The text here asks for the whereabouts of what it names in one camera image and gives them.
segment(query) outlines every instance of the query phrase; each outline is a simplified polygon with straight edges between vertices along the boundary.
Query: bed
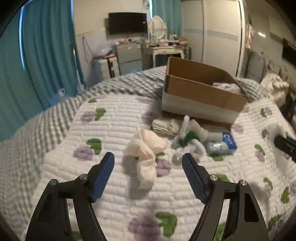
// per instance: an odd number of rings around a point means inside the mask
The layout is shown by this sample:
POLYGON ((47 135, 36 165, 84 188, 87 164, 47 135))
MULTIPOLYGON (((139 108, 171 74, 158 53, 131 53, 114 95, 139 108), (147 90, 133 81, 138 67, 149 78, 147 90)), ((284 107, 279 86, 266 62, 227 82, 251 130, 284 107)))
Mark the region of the bed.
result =
MULTIPOLYGON (((189 239, 203 206, 194 198, 180 163, 174 161, 171 140, 166 139, 168 147, 162 157, 162 161, 170 165, 169 174, 158 178, 151 191, 138 190, 136 160, 124 154, 135 131, 150 128, 152 119, 161 114, 164 75, 165 67, 159 67, 106 80, 35 116, 10 140, 0 143, 0 212, 18 237, 24 237, 33 210, 50 179, 73 180, 87 173, 111 151, 116 157, 115 168, 103 197, 94 204, 107 239, 145 240, 147 235, 151 240, 189 239), (97 108, 105 109, 105 113, 99 121, 94 121, 91 113, 97 108), (91 138, 102 141, 102 150, 91 159, 81 159, 75 153, 85 150, 91 138), (163 236, 158 228, 155 215, 159 212, 178 218, 170 238, 163 236), (145 223, 155 226, 153 233, 139 232, 138 227, 145 223)), ((231 182, 242 178, 252 180, 252 190, 272 237, 279 232, 296 203, 296 164, 287 157, 289 171, 282 174, 263 131, 267 123, 280 122, 287 134, 293 138, 295 135, 255 81, 237 80, 249 95, 249 103, 232 128, 239 149, 225 160, 213 159, 201 165, 209 173, 220 174, 231 182), (264 150, 264 160, 254 143, 264 150)), ((224 202, 221 226, 227 206, 224 202)), ((72 229, 78 231, 70 200, 68 208, 72 229)))

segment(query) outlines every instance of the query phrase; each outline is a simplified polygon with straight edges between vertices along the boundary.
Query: curtain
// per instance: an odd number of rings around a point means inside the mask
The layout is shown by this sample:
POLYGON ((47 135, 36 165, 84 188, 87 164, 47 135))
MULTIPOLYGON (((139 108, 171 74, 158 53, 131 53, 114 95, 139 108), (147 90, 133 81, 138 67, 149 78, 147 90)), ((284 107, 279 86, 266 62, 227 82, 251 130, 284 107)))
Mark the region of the curtain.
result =
POLYGON ((160 16, 168 27, 170 34, 182 35, 181 0, 152 0, 152 15, 160 16))
POLYGON ((71 0, 33 0, 24 7, 22 39, 25 67, 40 101, 55 104, 60 89, 76 96, 79 87, 75 61, 75 32, 71 0))
POLYGON ((45 110, 23 69, 19 42, 20 12, 0 38, 0 141, 10 138, 32 116, 45 110))

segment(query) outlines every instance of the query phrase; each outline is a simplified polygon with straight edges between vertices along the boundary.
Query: white wall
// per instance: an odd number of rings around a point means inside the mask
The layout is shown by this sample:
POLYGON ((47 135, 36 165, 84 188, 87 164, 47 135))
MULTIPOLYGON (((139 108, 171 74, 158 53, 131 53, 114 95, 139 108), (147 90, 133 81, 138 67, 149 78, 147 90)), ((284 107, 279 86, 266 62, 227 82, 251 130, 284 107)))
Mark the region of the white wall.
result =
POLYGON ((84 79, 87 86, 97 83, 93 68, 88 62, 92 57, 88 50, 85 57, 82 45, 82 37, 85 36, 93 53, 97 52, 100 43, 115 41, 131 35, 109 36, 106 30, 106 20, 110 12, 147 12, 143 0, 73 0, 74 28, 76 44, 84 79))
MULTIPOLYGON (((252 22, 252 27, 256 31, 255 36, 252 39, 251 50, 261 53, 264 52, 266 57, 266 64, 268 64, 268 58, 273 60, 277 65, 285 66, 288 70, 289 75, 292 77, 292 85, 296 88, 296 68, 289 62, 282 59, 283 45, 279 40, 275 40, 270 35, 270 22, 269 19, 273 19, 282 23, 282 33, 284 38, 288 38, 291 42, 295 41, 290 33, 288 27, 281 19, 279 14, 272 6, 265 0, 246 0, 247 7, 249 10, 249 16, 252 22), (258 34, 261 32, 266 35, 263 38, 258 34)), ((275 66, 274 70, 279 71, 279 67, 275 66)))

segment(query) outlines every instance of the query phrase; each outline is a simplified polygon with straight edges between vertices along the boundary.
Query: open cardboard box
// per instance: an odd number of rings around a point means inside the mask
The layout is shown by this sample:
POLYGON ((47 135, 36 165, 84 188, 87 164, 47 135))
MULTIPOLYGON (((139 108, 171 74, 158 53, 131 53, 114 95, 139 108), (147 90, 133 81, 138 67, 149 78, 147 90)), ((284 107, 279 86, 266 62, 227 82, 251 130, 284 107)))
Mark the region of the open cardboard box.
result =
POLYGON ((168 113, 189 115, 204 124, 230 127, 247 99, 244 89, 226 71, 186 59, 169 58, 162 97, 165 116, 169 117, 168 113), (241 94, 215 88, 214 82, 236 84, 241 94))

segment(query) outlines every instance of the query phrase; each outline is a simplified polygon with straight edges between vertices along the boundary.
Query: metal screw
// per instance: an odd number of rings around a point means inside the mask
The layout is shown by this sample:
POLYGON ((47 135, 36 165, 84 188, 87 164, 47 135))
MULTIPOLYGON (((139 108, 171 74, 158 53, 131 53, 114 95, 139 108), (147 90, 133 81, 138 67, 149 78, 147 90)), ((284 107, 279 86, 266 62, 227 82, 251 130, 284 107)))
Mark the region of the metal screw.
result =
POLYGON ((79 176, 79 179, 80 180, 86 180, 88 178, 88 175, 87 174, 81 174, 80 176, 79 176))
POLYGON ((210 179, 213 181, 217 181, 218 177, 216 175, 210 175, 210 179))
POLYGON ((240 183, 243 185, 243 186, 246 186, 248 185, 247 181, 246 180, 241 180, 240 183))
POLYGON ((56 183, 57 183, 57 179, 51 179, 50 181, 49 181, 49 185, 56 185, 56 183))

